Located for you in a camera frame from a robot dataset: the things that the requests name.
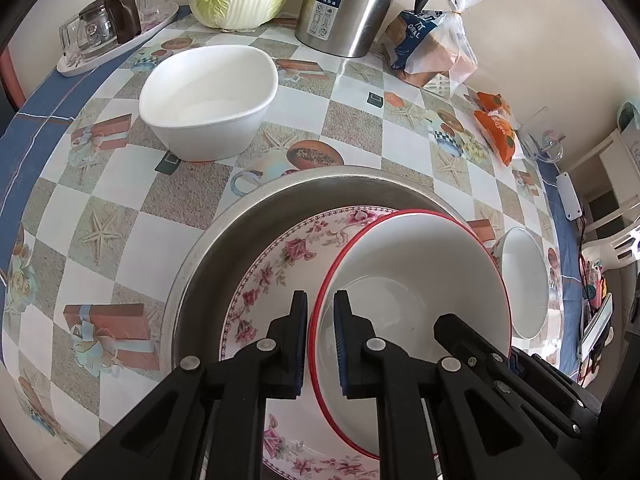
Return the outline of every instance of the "chair backrest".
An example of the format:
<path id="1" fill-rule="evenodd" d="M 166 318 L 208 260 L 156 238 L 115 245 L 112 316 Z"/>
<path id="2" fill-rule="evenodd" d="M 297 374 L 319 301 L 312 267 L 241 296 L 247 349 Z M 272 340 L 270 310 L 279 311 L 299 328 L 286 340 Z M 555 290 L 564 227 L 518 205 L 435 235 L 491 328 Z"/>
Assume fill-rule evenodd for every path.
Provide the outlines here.
<path id="1" fill-rule="evenodd" d="M 603 270 L 619 269 L 640 260 L 640 218 L 619 233 L 584 244 L 582 256 L 600 261 Z"/>

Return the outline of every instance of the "metal basin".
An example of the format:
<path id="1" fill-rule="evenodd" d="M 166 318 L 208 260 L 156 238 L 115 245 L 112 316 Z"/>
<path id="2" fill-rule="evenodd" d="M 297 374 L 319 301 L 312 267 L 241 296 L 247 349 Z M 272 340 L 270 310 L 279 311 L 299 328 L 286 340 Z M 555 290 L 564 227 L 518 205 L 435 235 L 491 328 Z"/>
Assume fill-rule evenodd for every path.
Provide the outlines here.
<path id="1" fill-rule="evenodd" d="M 432 191 L 386 171 L 337 166 L 273 180 L 226 209 L 185 258 L 162 319 L 162 371 L 187 355 L 217 361 L 226 310 L 254 260 L 299 222 L 350 205 L 430 209 L 466 223 Z"/>

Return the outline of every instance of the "white bowl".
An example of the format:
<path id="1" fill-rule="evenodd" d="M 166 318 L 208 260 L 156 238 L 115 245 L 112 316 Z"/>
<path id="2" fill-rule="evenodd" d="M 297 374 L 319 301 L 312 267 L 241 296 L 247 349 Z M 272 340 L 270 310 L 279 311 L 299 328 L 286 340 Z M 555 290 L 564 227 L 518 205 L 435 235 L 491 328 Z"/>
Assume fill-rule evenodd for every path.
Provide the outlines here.
<path id="1" fill-rule="evenodd" d="M 140 92 L 140 117 L 182 160 L 239 155 L 278 90 L 276 65 L 246 45 L 212 45 L 164 60 Z"/>
<path id="2" fill-rule="evenodd" d="M 549 280 L 538 243 L 525 229 L 514 227 L 491 249 L 507 288 L 513 335 L 532 339 L 545 323 Z"/>
<path id="3" fill-rule="evenodd" d="M 354 314 L 370 319 L 377 336 L 412 357 L 437 362 L 447 356 L 434 339 L 433 325 L 449 312 L 509 354 L 504 284 L 470 229 L 424 210 L 391 213 L 365 227 L 324 279 L 311 319 L 308 357 L 324 416 L 347 444 L 367 456 L 378 453 L 375 400 L 347 400 L 338 376 L 332 303 L 342 289 Z"/>

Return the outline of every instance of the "red-rimmed bowl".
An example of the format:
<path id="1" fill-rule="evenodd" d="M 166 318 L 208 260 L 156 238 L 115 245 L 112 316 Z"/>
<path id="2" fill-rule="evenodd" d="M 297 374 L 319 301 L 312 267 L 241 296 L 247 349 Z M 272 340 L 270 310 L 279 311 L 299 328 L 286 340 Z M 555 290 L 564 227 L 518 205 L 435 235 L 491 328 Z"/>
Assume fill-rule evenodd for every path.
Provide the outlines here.
<path id="1" fill-rule="evenodd" d="M 342 396 L 331 308 L 337 290 L 348 291 L 353 313 L 369 318 L 378 337 L 412 357 L 437 362 L 447 355 L 433 337 L 433 324 L 449 312 L 509 354 L 511 313 L 504 283 L 470 229 L 420 209 L 391 213 L 365 227 L 324 278 L 310 322 L 308 358 L 326 420 L 366 456 L 378 458 L 376 404 Z"/>

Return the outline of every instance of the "metal rivet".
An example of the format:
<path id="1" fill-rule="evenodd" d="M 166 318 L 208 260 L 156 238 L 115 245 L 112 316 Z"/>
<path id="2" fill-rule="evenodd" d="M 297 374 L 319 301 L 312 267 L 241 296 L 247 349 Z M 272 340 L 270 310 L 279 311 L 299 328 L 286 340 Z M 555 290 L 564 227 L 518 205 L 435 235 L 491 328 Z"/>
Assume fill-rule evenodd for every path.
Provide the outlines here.
<path id="1" fill-rule="evenodd" d="M 447 372 L 457 372 L 460 370 L 460 361 L 458 361 L 455 357 L 445 357 L 442 360 L 442 367 Z"/>
<path id="2" fill-rule="evenodd" d="M 495 381 L 495 385 L 498 386 L 498 389 L 505 394 L 508 394 L 511 392 L 511 389 L 502 381 Z"/>
<path id="3" fill-rule="evenodd" d="M 200 359 L 198 359 L 195 355 L 187 355 L 187 357 L 183 357 L 180 361 L 180 368 L 187 372 L 197 370 L 199 366 Z"/>
<path id="4" fill-rule="evenodd" d="M 276 342 L 273 339 L 269 339 L 268 337 L 265 339 L 260 339 L 258 344 L 256 345 L 258 350 L 261 352 L 270 352 L 274 348 L 276 348 Z"/>
<path id="5" fill-rule="evenodd" d="M 369 350 L 373 350 L 374 352 L 380 352 L 381 350 L 384 350 L 385 346 L 385 340 L 380 339 L 379 337 L 372 337 L 367 341 L 367 348 Z"/>

